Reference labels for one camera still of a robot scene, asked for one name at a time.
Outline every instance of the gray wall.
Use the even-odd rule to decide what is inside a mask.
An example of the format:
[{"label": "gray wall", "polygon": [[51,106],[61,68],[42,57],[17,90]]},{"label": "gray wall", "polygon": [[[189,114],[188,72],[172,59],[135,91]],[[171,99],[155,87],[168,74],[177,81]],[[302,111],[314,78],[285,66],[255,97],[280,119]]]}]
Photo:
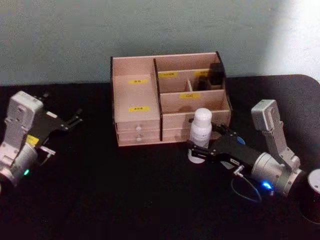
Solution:
[{"label": "gray wall", "polygon": [[320,80],[316,2],[2,0],[0,85],[105,82],[110,56],[216,50],[228,76]]}]

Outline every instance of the green led light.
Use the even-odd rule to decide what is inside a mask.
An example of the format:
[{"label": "green led light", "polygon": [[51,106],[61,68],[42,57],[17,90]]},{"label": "green led light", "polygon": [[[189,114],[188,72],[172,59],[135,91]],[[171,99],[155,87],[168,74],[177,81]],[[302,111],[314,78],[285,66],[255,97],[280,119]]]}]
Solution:
[{"label": "green led light", "polygon": [[29,169],[27,169],[27,170],[25,170],[23,175],[28,175],[29,172],[30,172]]}]

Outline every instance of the wooden organizer box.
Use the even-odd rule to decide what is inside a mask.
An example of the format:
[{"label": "wooden organizer box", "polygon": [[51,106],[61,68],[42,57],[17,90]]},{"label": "wooden organizer box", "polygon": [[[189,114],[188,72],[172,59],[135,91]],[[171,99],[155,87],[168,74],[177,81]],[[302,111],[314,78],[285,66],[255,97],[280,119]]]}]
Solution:
[{"label": "wooden organizer box", "polygon": [[224,78],[218,52],[112,57],[118,145],[184,142],[198,108],[209,109],[213,122],[228,126],[231,106]]}]

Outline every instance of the drawer knob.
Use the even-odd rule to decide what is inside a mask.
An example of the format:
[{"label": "drawer knob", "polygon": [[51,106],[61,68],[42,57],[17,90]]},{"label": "drawer knob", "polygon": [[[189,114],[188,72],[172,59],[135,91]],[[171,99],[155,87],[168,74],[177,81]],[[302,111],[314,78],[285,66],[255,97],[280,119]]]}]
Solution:
[{"label": "drawer knob", "polygon": [[142,127],[140,127],[140,126],[137,126],[137,127],[135,128],[135,130],[136,130],[137,132],[141,132],[141,130],[142,130]]}]

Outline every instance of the bottle cap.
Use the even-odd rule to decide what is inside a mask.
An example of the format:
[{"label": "bottle cap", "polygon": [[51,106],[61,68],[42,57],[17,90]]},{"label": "bottle cap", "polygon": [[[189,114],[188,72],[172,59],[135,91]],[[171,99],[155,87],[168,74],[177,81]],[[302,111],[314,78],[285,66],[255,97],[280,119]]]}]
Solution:
[{"label": "bottle cap", "polygon": [[194,124],[205,128],[211,124],[212,113],[206,108],[199,108],[194,113]]}]

